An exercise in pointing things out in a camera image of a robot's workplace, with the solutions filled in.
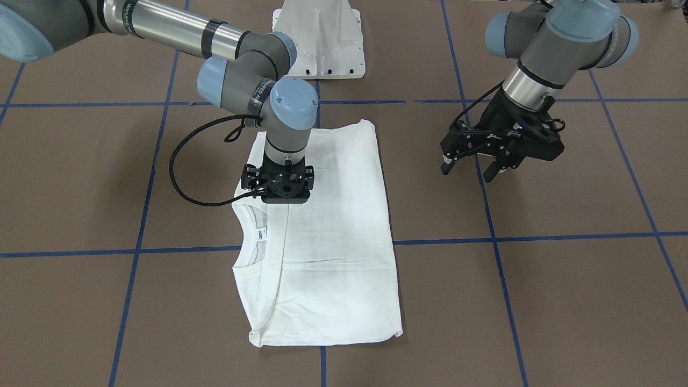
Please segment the white cloth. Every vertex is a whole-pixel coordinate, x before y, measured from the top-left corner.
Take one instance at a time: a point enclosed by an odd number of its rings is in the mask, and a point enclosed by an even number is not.
[[[248,162],[262,164],[265,132]],[[255,346],[381,342],[402,333],[396,264],[375,127],[313,129],[314,188],[302,205],[244,198],[234,265]],[[237,188],[236,195],[246,191]]]

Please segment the white plastic part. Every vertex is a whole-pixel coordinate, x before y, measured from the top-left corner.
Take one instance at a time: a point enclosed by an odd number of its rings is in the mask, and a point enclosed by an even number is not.
[[[285,0],[272,13],[272,30],[294,40],[299,52],[287,74],[300,79],[365,75],[361,13],[348,0]]]

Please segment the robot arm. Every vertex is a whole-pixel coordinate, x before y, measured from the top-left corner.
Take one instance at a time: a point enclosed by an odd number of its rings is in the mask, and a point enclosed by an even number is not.
[[[262,36],[154,0],[0,1],[0,54],[16,61],[38,61],[101,32],[205,58],[199,94],[236,114],[259,117],[245,125],[267,131],[264,164],[244,167],[242,187],[264,189],[264,202],[308,199],[314,176],[303,156],[319,101],[309,83],[282,79],[297,57],[288,36]]]
[[[638,42],[635,24],[606,0],[534,3],[521,12],[499,14],[486,33],[491,54],[518,58],[479,123],[468,127],[459,117],[442,140],[448,174],[466,156],[484,154],[495,161],[484,172],[490,182],[525,157],[554,160],[564,150],[564,122],[548,110],[577,70],[623,62]]]

